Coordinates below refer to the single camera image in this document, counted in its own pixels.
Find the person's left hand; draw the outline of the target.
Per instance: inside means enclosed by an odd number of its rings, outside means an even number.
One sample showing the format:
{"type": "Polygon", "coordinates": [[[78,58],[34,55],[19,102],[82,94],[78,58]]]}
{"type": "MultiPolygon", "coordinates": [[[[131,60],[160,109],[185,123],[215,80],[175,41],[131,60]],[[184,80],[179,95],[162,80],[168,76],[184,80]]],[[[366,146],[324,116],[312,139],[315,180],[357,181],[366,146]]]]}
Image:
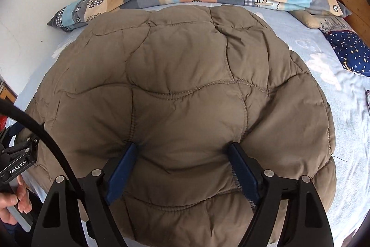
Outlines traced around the person's left hand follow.
{"type": "Polygon", "coordinates": [[[1,193],[1,221],[16,225],[18,222],[8,211],[8,207],[16,206],[21,213],[29,213],[32,210],[32,204],[29,199],[29,191],[21,175],[17,177],[18,187],[15,194],[1,193]]]}

